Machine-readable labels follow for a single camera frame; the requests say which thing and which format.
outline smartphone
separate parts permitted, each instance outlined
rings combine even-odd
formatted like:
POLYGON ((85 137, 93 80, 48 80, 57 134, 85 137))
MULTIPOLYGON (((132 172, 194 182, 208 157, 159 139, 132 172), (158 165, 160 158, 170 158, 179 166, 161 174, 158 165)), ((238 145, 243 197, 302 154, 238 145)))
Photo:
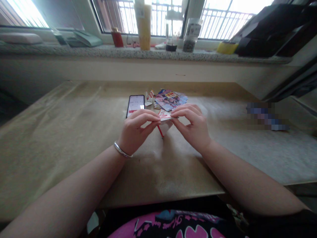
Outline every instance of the smartphone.
POLYGON ((144 109, 144 101, 144 95, 131 95, 125 118, 128 118, 133 112, 139 109, 144 109))

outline silver bracelet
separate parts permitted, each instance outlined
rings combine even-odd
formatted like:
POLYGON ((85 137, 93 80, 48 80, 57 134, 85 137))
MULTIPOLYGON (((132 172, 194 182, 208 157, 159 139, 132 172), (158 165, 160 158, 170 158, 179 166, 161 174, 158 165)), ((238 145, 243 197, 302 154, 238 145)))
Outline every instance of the silver bracelet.
POLYGON ((123 150, 121 150, 116 141, 113 143, 113 145, 115 146, 116 150, 117 150, 120 154, 122 154, 124 157, 126 157, 126 158, 132 158, 132 157, 133 157, 133 155, 128 155, 128 154, 126 154, 123 150))

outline table surface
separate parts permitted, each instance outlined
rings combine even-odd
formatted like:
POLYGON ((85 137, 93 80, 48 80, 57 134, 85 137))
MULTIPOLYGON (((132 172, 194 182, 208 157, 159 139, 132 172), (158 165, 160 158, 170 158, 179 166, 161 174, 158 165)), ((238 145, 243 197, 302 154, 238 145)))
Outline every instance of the table surface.
MULTIPOLYGON (((122 129, 129 96, 152 88, 185 93, 189 103, 201 107, 213 139, 280 183, 317 180, 316 140, 296 128, 288 133, 251 130, 246 105, 258 100, 236 83, 69 81, 0 128, 0 220, 13 219, 111 146, 122 129)), ((200 154, 173 126, 164 139, 157 129, 149 135, 100 207, 223 192, 200 154)))

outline woman's left hand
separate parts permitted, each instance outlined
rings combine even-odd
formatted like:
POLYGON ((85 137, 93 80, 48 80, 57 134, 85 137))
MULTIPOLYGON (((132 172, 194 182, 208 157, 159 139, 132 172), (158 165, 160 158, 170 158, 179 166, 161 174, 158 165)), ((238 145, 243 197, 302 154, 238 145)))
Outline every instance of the woman's left hand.
POLYGON ((154 128, 160 124, 159 115, 155 112, 147 109, 137 110, 124 121, 117 144, 126 154, 132 155, 144 143, 154 128), (147 121, 150 121, 151 124, 142 128, 141 126, 147 121))

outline granite window sill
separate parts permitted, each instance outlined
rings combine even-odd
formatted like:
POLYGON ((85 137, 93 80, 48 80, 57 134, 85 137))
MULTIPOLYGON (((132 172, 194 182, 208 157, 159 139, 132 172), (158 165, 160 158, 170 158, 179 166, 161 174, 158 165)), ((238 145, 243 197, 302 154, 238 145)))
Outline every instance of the granite window sill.
POLYGON ((140 48, 115 48, 113 45, 102 45, 93 48, 71 48, 53 44, 39 45, 0 45, 0 55, 50 55, 50 56, 78 56, 118 59, 155 59, 155 60, 183 60, 205 62, 229 62, 229 63, 261 63, 261 64, 288 64, 292 58, 270 57, 249 58, 238 55, 224 55, 205 50, 194 50, 193 53, 167 52, 165 50, 141 51, 140 48))

